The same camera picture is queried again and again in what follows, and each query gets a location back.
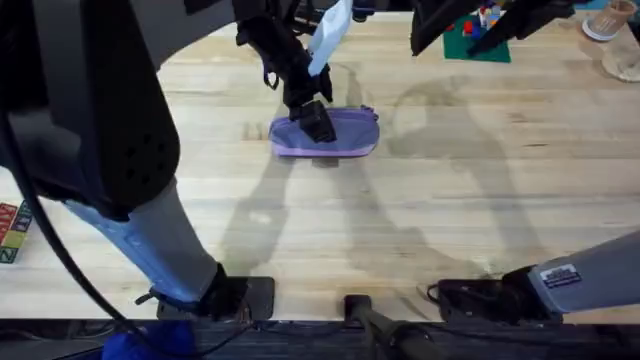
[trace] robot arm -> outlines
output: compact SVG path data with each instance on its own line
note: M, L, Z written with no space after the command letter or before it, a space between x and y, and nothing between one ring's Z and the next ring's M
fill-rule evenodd
M234 315L251 288L261 292L252 316L268 318L273 279L227 277L203 249L175 188L179 139L157 67L212 30L267 9L264 2L242 9L231 0L212 3L191 15L193 23L185 9L173 9L180 1L3 3L19 16L3 60L27 58L29 66L15 60L3 67L2 111L39 194L62 201L109 238L149 278L151 296L219 318ZM11 93L24 79L7 70L29 75L29 96ZM249 286L251 280L260 284Z
M505 274L501 280L441 280L445 321L481 318L509 324L557 323L562 314L640 303L633 279L640 232Z

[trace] wire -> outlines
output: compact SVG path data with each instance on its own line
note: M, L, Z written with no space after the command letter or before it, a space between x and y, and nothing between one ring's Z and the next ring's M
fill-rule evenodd
M13 129L11 128L11 124L9 123L9 119L7 116L7 112L4 110L3 104L0 103L0 146L4 148L4 152L6 154L8 163L11 168L11 172L13 177L16 180L18 188L20 188L20 192L24 197L27 205L29 206L33 216L40 226L40 230L44 235L45 239L51 246L51 249L56 254L58 259L62 262L64 268L71 274L71 277L80 285L80 287L89 295L89 297L109 316L111 316L119 325L121 325L124 329L130 331L133 335L135 335L138 340L140 340L143 344L147 345L149 349L169 357L175 358L200 358L205 355L211 354L223 346L225 346L230 341L234 340L238 336L244 334L247 330L249 330L252 325L249 324L243 328L240 328L227 339L223 340L219 344L211 347L210 349L204 351L198 351L189 354L181 354L174 353L167 350L162 349L158 345L154 344L146 335L138 329L135 324L127 319L124 315L122 315L116 308L113 307L107 301L102 294L93 286L91 281L87 279L82 270L78 267L78 264L73 260L64 244L58 237L47 213L44 211L40 200L38 199L38 195L36 193L35 186L31 182L29 177L29 173L26 169L24 160L22 159L22 155L20 153L20 149L18 147L18 143L13 133Z

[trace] wooden tabletop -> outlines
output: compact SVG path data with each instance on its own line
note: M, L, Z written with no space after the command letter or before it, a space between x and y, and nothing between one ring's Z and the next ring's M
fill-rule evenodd
M444 60L441 40L410 56L409 14L354 23L331 62L335 106L380 115L370 156L327 163L270 155L285 114L259 58L226 28L166 63L159 77L182 143L185 209L230 274L273 276L276 319L341 318L365 293L395 319L438 320L420 295L443 278L499 277L640 226L640 85L608 78L605 46L579 18L510 42L511 64ZM618 41L632 43L624 29ZM8 172L1 200L20 198ZM148 281L62 206L46 208L73 257L126 315ZM0 266L1 318L103 313L31 231ZM636 322L640 307L569 322Z

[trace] purple zipper bag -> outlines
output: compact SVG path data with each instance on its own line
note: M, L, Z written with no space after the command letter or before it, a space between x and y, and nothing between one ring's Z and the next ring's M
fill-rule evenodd
M378 143L378 114L372 108L328 108L337 140L315 143L288 117L273 120L269 140L278 156L359 157L368 155Z

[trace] green mat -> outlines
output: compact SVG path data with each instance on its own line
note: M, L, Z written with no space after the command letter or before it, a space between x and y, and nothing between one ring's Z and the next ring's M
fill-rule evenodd
M464 22L473 20L474 16L463 16L456 21L455 28L451 31L444 32L444 57L445 59L462 59L476 61L494 61L510 63L509 47L506 42L496 46L494 49L477 54L474 57L467 55L469 49L475 40L470 36L462 36L462 28Z

